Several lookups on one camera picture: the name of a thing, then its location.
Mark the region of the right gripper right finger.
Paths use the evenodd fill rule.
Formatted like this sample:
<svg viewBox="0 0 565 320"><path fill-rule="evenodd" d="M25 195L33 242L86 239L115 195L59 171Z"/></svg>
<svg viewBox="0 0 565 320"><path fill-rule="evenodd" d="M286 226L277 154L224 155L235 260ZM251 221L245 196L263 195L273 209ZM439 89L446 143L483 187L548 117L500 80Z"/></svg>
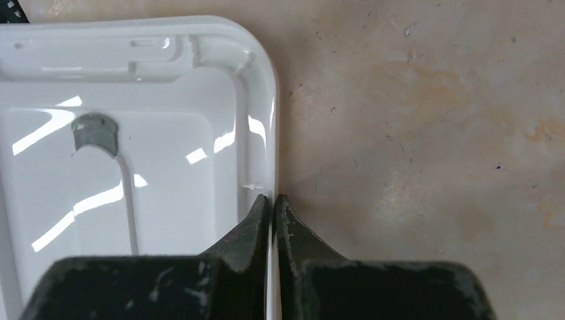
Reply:
<svg viewBox="0 0 565 320"><path fill-rule="evenodd" d="M355 261L275 201L283 319L494 319L477 276L444 261Z"/></svg>

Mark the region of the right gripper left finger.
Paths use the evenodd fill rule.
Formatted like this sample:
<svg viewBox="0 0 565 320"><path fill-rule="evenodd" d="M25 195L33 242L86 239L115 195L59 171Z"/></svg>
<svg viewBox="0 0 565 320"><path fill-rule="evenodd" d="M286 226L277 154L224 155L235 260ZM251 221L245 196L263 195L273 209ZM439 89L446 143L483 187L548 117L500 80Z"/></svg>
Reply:
<svg viewBox="0 0 565 320"><path fill-rule="evenodd" d="M68 257L42 276L23 319L264 319L271 203L198 255Z"/></svg>

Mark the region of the white bin lid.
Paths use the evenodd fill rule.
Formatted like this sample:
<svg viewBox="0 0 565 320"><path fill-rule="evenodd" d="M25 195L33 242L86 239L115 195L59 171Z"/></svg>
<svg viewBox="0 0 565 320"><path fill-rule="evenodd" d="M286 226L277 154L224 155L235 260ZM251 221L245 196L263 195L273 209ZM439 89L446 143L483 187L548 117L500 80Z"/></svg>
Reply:
<svg viewBox="0 0 565 320"><path fill-rule="evenodd" d="M216 16L1 26L1 318L56 260L194 255L277 192L279 83Z"/></svg>

